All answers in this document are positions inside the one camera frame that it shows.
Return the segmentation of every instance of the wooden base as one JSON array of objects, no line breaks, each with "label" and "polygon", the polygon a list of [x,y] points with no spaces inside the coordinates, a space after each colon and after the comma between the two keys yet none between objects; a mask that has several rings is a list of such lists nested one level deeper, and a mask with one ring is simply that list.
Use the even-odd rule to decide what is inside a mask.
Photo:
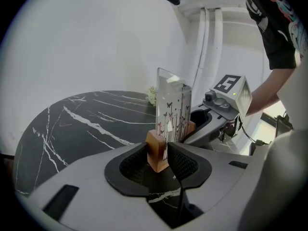
[{"label": "wooden base", "polygon": [[[187,134],[193,132],[195,128],[196,124],[190,121]],[[163,171],[169,166],[168,160],[163,160],[165,151],[164,137],[157,135],[155,130],[151,130],[148,132],[145,141],[148,143],[148,163],[156,173]]]}]

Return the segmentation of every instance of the white wall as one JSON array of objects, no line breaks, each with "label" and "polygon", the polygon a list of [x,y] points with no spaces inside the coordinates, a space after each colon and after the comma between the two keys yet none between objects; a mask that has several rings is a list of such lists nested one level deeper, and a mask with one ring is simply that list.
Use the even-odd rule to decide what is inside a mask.
[{"label": "white wall", "polygon": [[29,0],[0,52],[1,152],[67,96],[146,91],[158,67],[178,73],[189,25],[166,0]]}]

